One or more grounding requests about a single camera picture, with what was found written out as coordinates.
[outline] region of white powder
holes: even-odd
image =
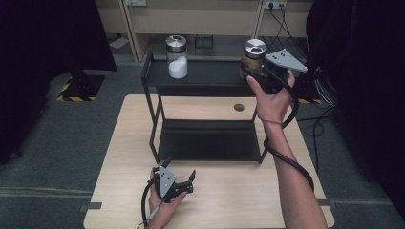
[[[187,58],[181,56],[169,64],[169,74],[173,78],[183,78],[187,75]]]

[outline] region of glass jar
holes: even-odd
[[[171,35],[166,39],[166,58],[170,76],[176,79],[185,77],[187,70],[187,46],[184,37]]]

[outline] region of electrical outlet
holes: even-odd
[[[286,8],[287,0],[266,0],[265,9],[270,9],[270,3],[273,4],[274,10],[279,10],[281,7]]]

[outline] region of black fabric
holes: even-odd
[[[18,151],[50,80],[90,69],[117,70],[94,1],[0,2],[0,162]]]
[[[328,26],[325,11],[333,5],[317,0],[311,11],[319,16],[317,24],[308,25],[309,46],[319,41],[322,28]],[[316,64],[328,70],[338,91],[342,130],[348,130],[352,152],[361,160],[367,176],[377,180],[399,213],[405,218],[405,147],[402,77],[405,73],[405,2],[357,0],[353,7],[341,11],[344,18],[330,45],[318,54]],[[314,16],[309,20],[315,22]],[[341,58],[346,47],[347,53]]]
[[[308,71],[300,73],[295,88],[300,97],[307,97],[313,80],[325,77],[338,90],[342,58],[350,42],[352,33],[352,7],[355,0],[315,0],[307,16],[307,39],[309,57]]]

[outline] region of metal bracket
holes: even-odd
[[[308,70],[307,67],[292,56],[286,49],[267,54],[266,60],[278,67],[292,69],[301,73],[306,73]]]
[[[170,187],[176,181],[176,175],[164,168],[163,166],[159,167],[160,174],[160,196],[164,198],[169,191]]]

